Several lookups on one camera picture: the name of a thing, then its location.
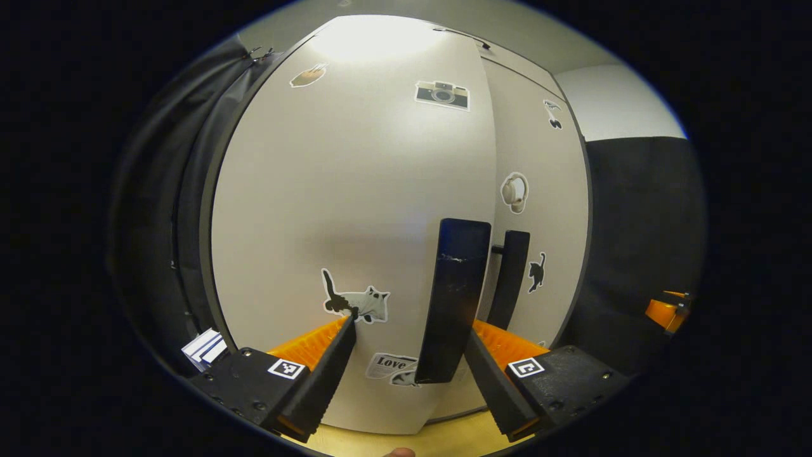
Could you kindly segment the black door handle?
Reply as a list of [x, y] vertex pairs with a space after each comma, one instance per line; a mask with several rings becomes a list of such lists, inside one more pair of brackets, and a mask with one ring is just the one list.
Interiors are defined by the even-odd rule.
[[504, 243], [491, 246], [491, 252], [500, 260], [495, 292], [487, 316], [487, 323], [506, 330], [511, 322], [520, 295], [531, 234], [507, 230]]
[[463, 358], [475, 320], [491, 248], [487, 221], [443, 219], [414, 381], [449, 383]]

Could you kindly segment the white cabinet drawer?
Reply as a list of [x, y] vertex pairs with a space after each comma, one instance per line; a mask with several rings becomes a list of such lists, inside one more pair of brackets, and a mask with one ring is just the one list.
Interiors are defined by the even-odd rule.
[[499, 44], [495, 44], [493, 41], [488, 41], [471, 34], [465, 34], [465, 32], [461, 32], [459, 30], [445, 28], [442, 26], [434, 27], [433, 30], [436, 32], [446, 32], [446, 34], [455, 34], [474, 40], [478, 45], [480, 56], [484, 60], [499, 64], [506, 69], [513, 70], [513, 72], [516, 72], [521, 76], [525, 76], [531, 81], [539, 84], [539, 86], [547, 89], [557, 96], [557, 98], [566, 101], [565, 93], [554, 76], [548, 72], [548, 70], [543, 69], [540, 65], [528, 60], [528, 58], [516, 54], [512, 50], [509, 50], [503, 46], [499, 46]]

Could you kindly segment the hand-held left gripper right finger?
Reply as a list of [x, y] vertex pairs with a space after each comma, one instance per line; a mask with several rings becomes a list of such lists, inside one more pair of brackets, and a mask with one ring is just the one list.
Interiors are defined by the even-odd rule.
[[475, 319], [465, 361], [510, 442], [549, 435], [587, 416], [630, 383], [574, 345], [548, 349]]

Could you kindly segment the white and dark cabinet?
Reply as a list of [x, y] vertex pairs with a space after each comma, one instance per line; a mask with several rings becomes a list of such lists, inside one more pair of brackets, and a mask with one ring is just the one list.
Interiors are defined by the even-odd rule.
[[358, 15], [249, 90], [209, 169], [200, 248], [233, 348], [353, 316], [322, 423], [409, 435], [484, 407], [470, 319], [559, 341], [591, 228], [584, 141], [548, 70], [466, 32]]

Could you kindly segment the white cabinet door headphone sticker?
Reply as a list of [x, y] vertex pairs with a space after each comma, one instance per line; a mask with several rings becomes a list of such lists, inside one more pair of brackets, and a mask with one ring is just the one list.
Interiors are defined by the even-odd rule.
[[[529, 232], [520, 295], [506, 329], [554, 347], [579, 293], [591, 242], [591, 179], [585, 142], [563, 101], [513, 70], [483, 60], [495, 121], [494, 245]], [[487, 321], [500, 260], [489, 258], [476, 318]]]

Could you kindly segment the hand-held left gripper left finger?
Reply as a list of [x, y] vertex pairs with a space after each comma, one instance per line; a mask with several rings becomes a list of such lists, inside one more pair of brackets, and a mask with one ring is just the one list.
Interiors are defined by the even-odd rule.
[[327, 412], [356, 340], [354, 319], [343, 316], [271, 351], [227, 352], [189, 382], [253, 425], [305, 443]]

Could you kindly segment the white cabinet door camera sticker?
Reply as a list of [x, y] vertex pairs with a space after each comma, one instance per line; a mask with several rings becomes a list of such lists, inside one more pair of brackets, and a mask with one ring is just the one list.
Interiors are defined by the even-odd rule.
[[351, 316], [323, 422], [415, 434], [452, 382], [414, 381], [443, 219], [495, 222], [495, 121], [474, 40], [344, 17], [261, 81], [229, 137], [209, 227], [238, 347], [271, 350]]

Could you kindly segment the stack of white cards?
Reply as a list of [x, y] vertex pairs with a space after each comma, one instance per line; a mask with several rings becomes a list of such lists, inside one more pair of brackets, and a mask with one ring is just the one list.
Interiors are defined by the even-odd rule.
[[226, 341], [220, 332], [215, 329], [207, 329], [188, 342], [181, 352], [195, 369], [203, 373], [216, 361], [220, 361], [226, 356], [227, 350]]

